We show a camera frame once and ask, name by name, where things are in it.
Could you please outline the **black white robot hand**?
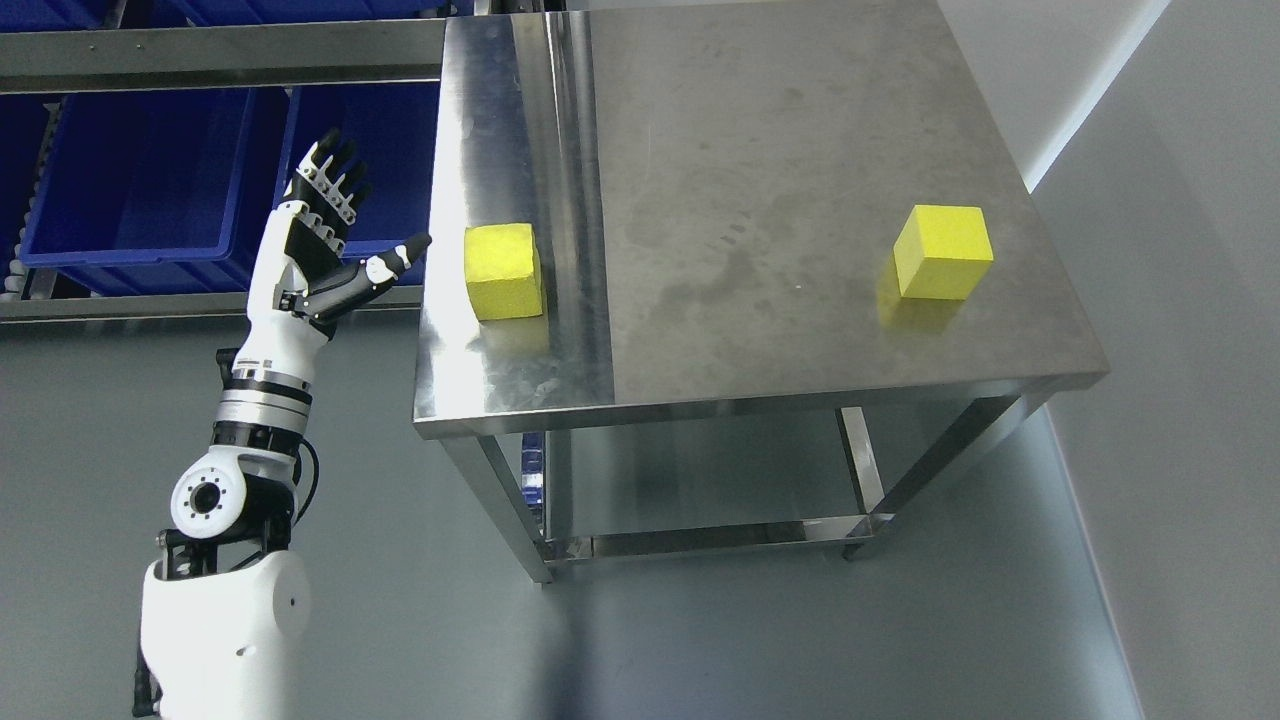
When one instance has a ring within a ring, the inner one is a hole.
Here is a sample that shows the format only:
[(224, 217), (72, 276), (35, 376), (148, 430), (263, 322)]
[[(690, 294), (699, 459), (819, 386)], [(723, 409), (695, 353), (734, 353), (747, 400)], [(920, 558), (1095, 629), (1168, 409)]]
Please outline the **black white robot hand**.
[(271, 322), (325, 341), (339, 320), (387, 293), (428, 254), (429, 233), (381, 252), (342, 258), (360, 206), (370, 195), (355, 142), (329, 129), (285, 178), (259, 243), (246, 311), (251, 325)]

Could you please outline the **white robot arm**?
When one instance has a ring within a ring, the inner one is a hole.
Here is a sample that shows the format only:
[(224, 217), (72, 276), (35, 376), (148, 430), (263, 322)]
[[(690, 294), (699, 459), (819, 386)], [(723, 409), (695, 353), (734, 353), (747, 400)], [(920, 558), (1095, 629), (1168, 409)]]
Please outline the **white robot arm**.
[(210, 445), (177, 480), (172, 527), (143, 573), (136, 717), (296, 716), (311, 597), (291, 537), (325, 343), (302, 319), (257, 316), (238, 350), (219, 354)]

